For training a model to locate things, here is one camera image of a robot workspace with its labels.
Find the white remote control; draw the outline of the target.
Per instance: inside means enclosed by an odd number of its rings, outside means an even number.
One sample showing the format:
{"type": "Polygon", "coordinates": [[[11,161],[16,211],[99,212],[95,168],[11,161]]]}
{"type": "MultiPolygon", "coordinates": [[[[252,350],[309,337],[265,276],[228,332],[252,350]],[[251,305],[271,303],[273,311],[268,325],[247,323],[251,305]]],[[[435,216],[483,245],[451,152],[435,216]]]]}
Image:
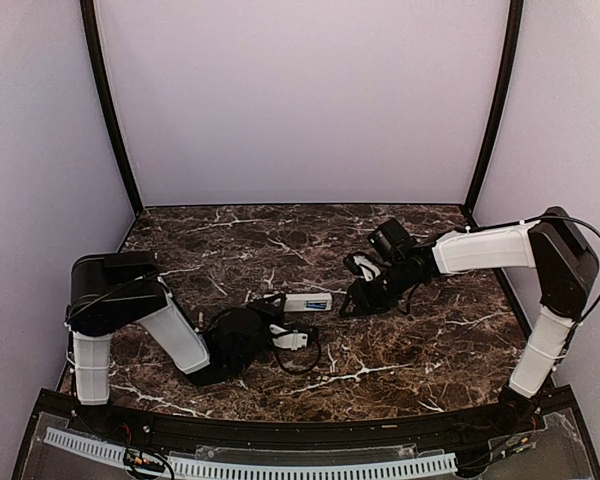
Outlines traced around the white remote control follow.
{"type": "Polygon", "coordinates": [[[282,304],[285,313],[330,311],[333,303],[330,293],[265,294],[264,298],[282,304]]]}

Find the blue battery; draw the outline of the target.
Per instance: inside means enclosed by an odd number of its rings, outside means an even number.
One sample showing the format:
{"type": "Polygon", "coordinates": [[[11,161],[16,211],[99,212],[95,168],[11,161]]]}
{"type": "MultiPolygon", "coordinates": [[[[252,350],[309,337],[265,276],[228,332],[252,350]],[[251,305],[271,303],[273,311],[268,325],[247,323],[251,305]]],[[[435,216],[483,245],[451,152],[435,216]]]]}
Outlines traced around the blue battery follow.
{"type": "Polygon", "coordinates": [[[331,304],[328,301],[310,301],[305,304],[309,310],[329,310],[331,304]]]}

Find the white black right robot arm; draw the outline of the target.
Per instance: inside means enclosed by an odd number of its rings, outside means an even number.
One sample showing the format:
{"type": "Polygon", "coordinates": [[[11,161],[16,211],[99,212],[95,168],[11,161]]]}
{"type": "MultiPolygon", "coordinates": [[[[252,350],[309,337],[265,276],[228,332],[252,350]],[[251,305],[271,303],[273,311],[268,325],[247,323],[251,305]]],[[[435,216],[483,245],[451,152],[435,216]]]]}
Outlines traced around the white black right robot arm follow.
{"type": "Polygon", "coordinates": [[[362,317],[398,309],[410,311],[416,289],[435,277],[491,270],[519,319],[522,305],[505,272],[532,269],[540,289],[539,314],[527,322],[524,351],[503,391],[508,396],[490,413],[501,434],[514,432],[529,416],[525,399],[535,397],[566,357],[576,329],[600,303],[591,294],[600,260],[584,233],[600,240],[593,225],[548,208],[528,219],[490,226],[465,226],[425,241],[410,235],[390,218],[367,237],[377,255],[353,252],[344,259],[354,275],[339,314],[362,317]]]}

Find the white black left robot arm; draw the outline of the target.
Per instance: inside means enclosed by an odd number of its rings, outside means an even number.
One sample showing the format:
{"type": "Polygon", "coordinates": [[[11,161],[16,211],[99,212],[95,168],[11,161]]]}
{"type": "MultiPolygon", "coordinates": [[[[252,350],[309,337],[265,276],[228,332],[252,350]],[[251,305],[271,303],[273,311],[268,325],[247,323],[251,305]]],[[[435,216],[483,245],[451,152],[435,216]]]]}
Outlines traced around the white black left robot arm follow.
{"type": "Polygon", "coordinates": [[[71,333],[75,393],[81,417],[100,436],[121,427],[107,402],[113,335],[140,325],[176,368],[197,386],[244,373],[271,345],[271,325],[281,321],[286,297],[274,294],[222,310],[197,330],[163,281],[151,253],[87,255],[71,268],[65,325],[71,333]]]}

